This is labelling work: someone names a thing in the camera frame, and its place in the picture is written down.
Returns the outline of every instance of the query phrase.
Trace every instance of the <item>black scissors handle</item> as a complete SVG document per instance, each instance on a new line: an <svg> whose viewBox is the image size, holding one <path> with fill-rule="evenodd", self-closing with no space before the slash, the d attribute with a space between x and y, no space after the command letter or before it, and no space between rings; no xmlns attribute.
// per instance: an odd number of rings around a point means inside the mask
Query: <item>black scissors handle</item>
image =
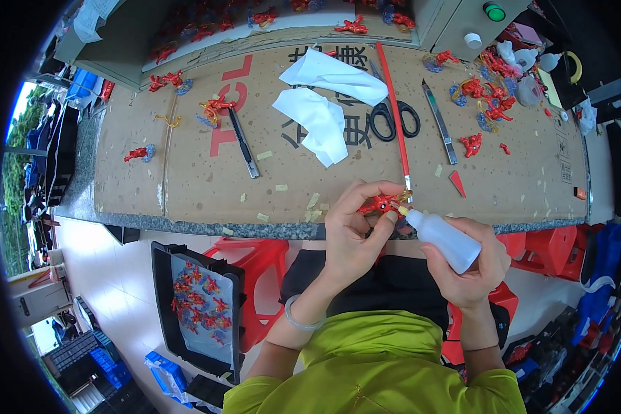
<svg viewBox="0 0 621 414"><path fill-rule="evenodd" d="M401 124L403 127L403 135L405 135L407 138L414 138L415 136L417 136L418 133L421 131L421 120L418 118L418 114L416 113L416 111L414 111L414 108L412 108L411 106L409 106L403 101L398 101L398 111L400 112L400 119L401 119ZM412 118L414 118L414 123L416 126L414 131L410 132L406 128L405 120L403 119L403 112L409 113L410 115L412 115ZM382 135L377 130L377 127L375 126L375 117L378 115L383 116L384 120L386 120L387 126L389 127L389 130L391 131L391 134L389 136ZM379 104L375 105L375 107L373 108L373 111L370 114L370 128L373 130L373 134L375 134L376 137L378 137L380 140L384 142L390 142L395 139L395 136L396 136L395 121L393 120L393 117L391 116L391 111L389 110L389 107L384 102L380 102Z"/></svg>

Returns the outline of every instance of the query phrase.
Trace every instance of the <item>green shirt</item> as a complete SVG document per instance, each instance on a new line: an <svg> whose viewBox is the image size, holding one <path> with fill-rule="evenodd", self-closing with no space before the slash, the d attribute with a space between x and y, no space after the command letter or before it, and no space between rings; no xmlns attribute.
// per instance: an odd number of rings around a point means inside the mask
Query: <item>green shirt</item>
<svg viewBox="0 0 621 414"><path fill-rule="evenodd" d="M301 352L305 370L252 377L226 392L232 413L524 413L515 374L492 369L466 386L439 363L440 327L405 310L333 316Z"/></svg>

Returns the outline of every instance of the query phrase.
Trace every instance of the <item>white squeeze bottle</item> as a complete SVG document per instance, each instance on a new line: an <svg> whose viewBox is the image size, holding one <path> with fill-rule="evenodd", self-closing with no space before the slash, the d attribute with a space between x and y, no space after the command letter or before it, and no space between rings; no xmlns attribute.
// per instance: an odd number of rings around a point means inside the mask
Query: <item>white squeeze bottle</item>
<svg viewBox="0 0 621 414"><path fill-rule="evenodd" d="M435 245L457 274L463 274L481 252L481 244L448 224L437 214L423 214L404 206L398 208L407 223L416 229L422 243Z"/></svg>

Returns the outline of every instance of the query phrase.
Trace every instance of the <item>granite countertop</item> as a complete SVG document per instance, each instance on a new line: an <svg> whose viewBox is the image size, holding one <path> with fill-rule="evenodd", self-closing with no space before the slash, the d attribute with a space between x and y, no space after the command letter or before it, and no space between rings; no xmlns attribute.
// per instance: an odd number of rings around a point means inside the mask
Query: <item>granite countertop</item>
<svg viewBox="0 0 621 414"><path fill-rule="evenodd" d="M192 235L224 236L223 228L234 231L235 237L249 238L284 238L288 240L324 240L326 233L323 223L284 223L284 224L210 224L173 221L165 217L117 213L99 213L94 206L95 158L105 115L105 106L95 107L94 113L83 112L83 119L78 126L76 145L76 171L62 197L62 203L53 207L53 214L78 220L92 221L106 225L139 228L142 230L159 230L172 233ZM591 177L587 147L582 137L582 148L587 171L587 193L591 194ZM524 233L547 228L579 225L588 221L591 212L591 200L588 200L587 216L574 219L556 219L535 223L515 223L495 225L496 234ZM392 238L416 238L416 233L402 236L395 233Z"/></svg>

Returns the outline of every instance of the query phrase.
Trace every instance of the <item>white bottle cap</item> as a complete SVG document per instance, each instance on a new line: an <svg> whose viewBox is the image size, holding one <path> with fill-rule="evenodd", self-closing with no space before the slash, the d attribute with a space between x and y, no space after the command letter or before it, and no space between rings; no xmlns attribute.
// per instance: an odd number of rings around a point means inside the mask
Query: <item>white bottle cap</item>
<svg viewBox="0 0 621 414"><path fill-rule="evenodd" d="M467 43L470 49L478 49L483 45L481 37L476 33L465 34L465 43Z"/></svg>

